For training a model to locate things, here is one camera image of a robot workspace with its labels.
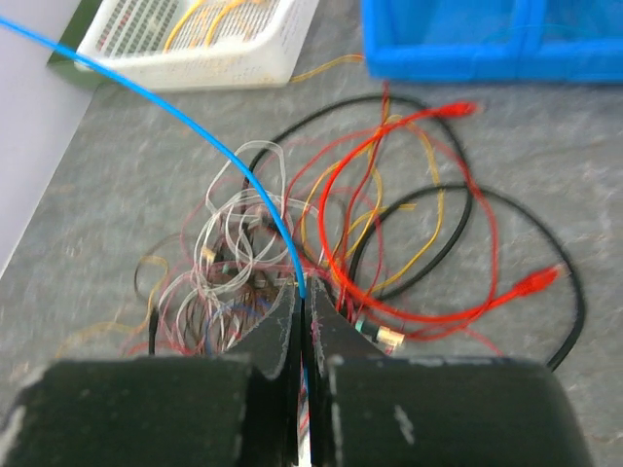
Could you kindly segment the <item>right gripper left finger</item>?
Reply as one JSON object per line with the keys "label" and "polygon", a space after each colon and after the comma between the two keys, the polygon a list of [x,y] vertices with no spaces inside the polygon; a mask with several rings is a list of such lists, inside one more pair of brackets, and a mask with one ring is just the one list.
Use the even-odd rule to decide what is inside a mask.
{"label": "right gripper left finger", "polygon": [[33,374],[1,425],[5,466],[293,466],[299,297],[218,356],[59,360]]}

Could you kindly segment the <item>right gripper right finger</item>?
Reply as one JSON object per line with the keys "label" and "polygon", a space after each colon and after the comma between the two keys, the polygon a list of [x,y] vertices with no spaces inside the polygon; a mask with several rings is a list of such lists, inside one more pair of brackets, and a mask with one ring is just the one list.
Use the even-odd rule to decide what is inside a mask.
{"label": "right gripper right finger", "polygon": [[337,313],[323,284],[306,296],[315,466],[589,466],[553,373],[530,360],[383,354]]}

